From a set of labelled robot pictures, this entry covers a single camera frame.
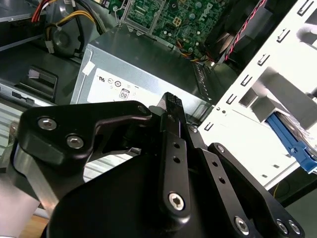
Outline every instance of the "red wire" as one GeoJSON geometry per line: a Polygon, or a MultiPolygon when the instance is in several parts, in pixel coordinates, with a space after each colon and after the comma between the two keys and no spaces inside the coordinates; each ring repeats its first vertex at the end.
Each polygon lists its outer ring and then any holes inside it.
{"type": "Polygon", "coordinates": [[[42,2],[38,5],[38,7],[36,8],[33,14],[32,22],[36,22],[39,20],[42,7],[44,6],[44,4],[46,4],[49,1],[50,0],[42,0],[42,2]]]}
{"type": "Polygon", "coordinates": [[[259,10],[259,8],[261,6],[263,6],[263,4],[266,2],[266,0],[262,0],[262,2],[256,7],[254,8],[253,12],[250,14],[249,18],[244,22],[241,30],[238,32],[236,39],[234,40],[233,44],[230,47],[229,52],[227,53],[227,55],[225,56],[225,60],[227,60],[229,58],[229,55],[233,52],[233,48],[235,47],[235,45],[238,43],[239,38],[241,36],[241,33],[246,29],[247,25],[249,24],[250,20],[255,16],[255,14],[257,13],[257,11],[259,10]]]}

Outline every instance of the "bolt head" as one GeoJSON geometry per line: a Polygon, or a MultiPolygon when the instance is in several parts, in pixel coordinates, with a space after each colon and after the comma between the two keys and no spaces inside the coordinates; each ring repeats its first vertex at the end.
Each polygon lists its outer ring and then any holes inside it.
{"type": "Polygon", "coordinates": [[[223,153],[224,152],[224,148],[221,145],[217,145],[217,148],[223,153]]]}
{"type": "Polygon", "coordinates": [[[288,230],[287,230],[286,226],[285,226],[280,220],[277,220],[276,223],[278,224],[278,227],[279,227],[285,234],[288,233],[288,230]]]}
{"type": "Polygon", "coordinates": [[[68,146],[73,149],[80,149],[84,146],[84,141],[76,135],[69,136],[66,141],[68,146]]]}
{"type": "Polygon", "coordinates": [[[192,132],[194,132],[194,133],[197,133],[197,132],[198,132],[198,129],[197,129],[195,126],[193,126],[193,125],[190,125],[190,126],[189,126],[189,129],[190,129],[192,132]]]}
{"type": "Polygon", "coordinates": [[[295,225],[295,223],[293,221],[288,221],[289,225],[291,226],[291,228],[293,229],[293,231],[300,235],[301,230],[298,228],[298,226],[295,225]]]}
{"type": "Polygon", "coordinates": [[[250,233],[249,227],[243,219],[241,219],[240,217],[235,217],[234,222],[242,234],[247,236],[250,233]]]}
{"type": "Polygon", "coordinates": [[[51,118],[41,118],[38,121],[38,125],[43,130],[54,130],[57,127],[56,122],[51,118]]]}
{"type": "Polygon", "coordinates": [[[177,193],[171,193],[168,196],[168,200],[170,202],[170,204],[173,206],[173,208],[177,211],[181,211],[184,209],[184,200],[182,199],[182,197],[180,195],[178,195],[177,193]]]}

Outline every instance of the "black wire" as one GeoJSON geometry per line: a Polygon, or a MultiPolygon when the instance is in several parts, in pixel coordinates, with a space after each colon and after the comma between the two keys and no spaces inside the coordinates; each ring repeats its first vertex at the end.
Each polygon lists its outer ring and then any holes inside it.
{"type": "MultiPolygon", "coordinates": [[[[78,6],[75,5],[75,7],[73,7],[74,11],[78,11],[78,6]]],[[[84,46],[85,46],[85,38],[84,38],[84,29],[83,29],[83,25],[81,24],[81,20],[80,17],[76,17],[76,23],[77,23],[77,27],[78,27],[78,31],[79,31],[79,36],[78,36],[78,41],[80,42],[80,46],[78,49],[75,49],[75,53],[82,53],[84,46]]]]}
{"type": "Polygon", "coordinates": [[[96,15],[94,14],[94,11],[92,10],[92,8],[84,1],[82,0],[74,0],[76,3],[78,3],[79,5],[81,5],[83,8],[85,8],[89,13],[90,15],[93,17],[95,23],[96,23],[96,28],[97,28],[97,31],[100,35],[103,34],[103,31],[102,31],[102,28],[99,24],[99,22],[97,21],[96,19],[96,15]]]}

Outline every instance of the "red and black cable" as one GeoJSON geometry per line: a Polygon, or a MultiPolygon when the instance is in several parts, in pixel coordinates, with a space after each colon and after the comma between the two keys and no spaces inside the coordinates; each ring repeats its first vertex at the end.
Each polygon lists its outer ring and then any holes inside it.
{"type": "Polygon", "coordinates": [[[246,29],[247,25],[249,24],[249,22],[251,21],[251,19],[255,16],[255,14],[257,13],[257,11],[260,9],[261,6],[264,5],[264,3],[266,2],[266,0],[262,0],[260,2],[260,4],[254,8],[253,12],[250,14],[250,16],[248,17],[248,19],[244,22],[242,28],[240,29],[240,31],[238,32],[238,34],[236,35],[236,39],[234,40],[233,44],[230,47],[230,50],[228,51],[228,53],[225,56],[225,60],[227,60],[229,58],[229,55],[233,52],[233,49],[235,47],[235,45],[237,44],[237,42],[240,39],[240,36],[242,34],[242,32],[246,29]]]}

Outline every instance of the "wire bundle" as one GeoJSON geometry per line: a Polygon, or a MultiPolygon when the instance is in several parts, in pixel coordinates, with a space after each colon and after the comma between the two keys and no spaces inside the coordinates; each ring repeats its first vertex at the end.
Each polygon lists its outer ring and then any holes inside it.
{"type": "MultiPolygon", "coordinates": [[[[37,22],[40,19],[41,12],[51,3],[55,2],[57,0],[42,0],[41,3],[37,6],[33,16],[32,16],[32,22],[37,22]]],[[[97,16],[96,12],[92,10],[92,8],[84,1],[82,0],[74,0],[77,4],[81,5],[83,8],[87,10],[87,13],[90,14],[90,16],[93,19],[93,22],[96,24],[96,28],[98,33],[101,35],[104,32],[106,32],[106,28],[101,22],[101,19],[97,16]]]]}
{"type": "Polygon", "coordinates": [[[45,28],[45,40],[49,41],[51,40],[51,31],[52,31],[52,27],[61,27],[63,25],[65,25],[66,23],[68,23],[69,21],[71,21],[72,19],[74,19],[75,17],[82,15],[85,16],[87,18],[89,18],[93,23],[95,22],[93,17],[86,11],[75,11],[72,12],[71,14],[69,14],[67,17],[63,18],[61,21],[54,23],[54,24],[49,24],[46,28],[45,28]]]}
{"type": "Polygon", "coordinates": [[[242,34],[242,32],[246,29],[247,25],[249,24],[249,22],[251,21],[251,19],[255,16],[255,14],[257,13],[257,11],[260,9],[261,6],[263,6],[263,4],[266,2],[266,0],[262,0],[260,2],[260,4],[254,8],[253,12],[250,14],[250,16],[248,17],[248,19],[244,22],[242,28],[240,29],[240,31],[238,32],[236,39],[234,40],[233,44],[230,47],[229,52],[226,54],[225,56],[225,60],[227,60],[229,58],[229,55],[233,52],[234,47],[236,46],[237,42],[239,41],[239,38],[242,34]]]}
{"type": "Polygon", "coordinates": [[[57,0],[42,0],[41,3],[36,8],[33,16],[32,16],[32,22],[37,22],[40,20],[41,12],[44,10],[45,7],[47,7],[49,4],[55,2],[57,0]]]}
{"type": "Polygon", "coordinates": [[[192,52],[187,52],[184,47],[182,46],[182,44],[180,43],[180,40],[177,39],[176,40],[176,45],[177,47],[179,48],[180,50],[180,53],[181,55],[187,59],[187,60],[190,60],[191,62],[206,62],[206,61],[211,61],[211,59],[208,57],[208,55],[206,55],[205,57],[201,58],[201,59],[198,59],[198,58],[195,58],[192,54],[192,52]]]}

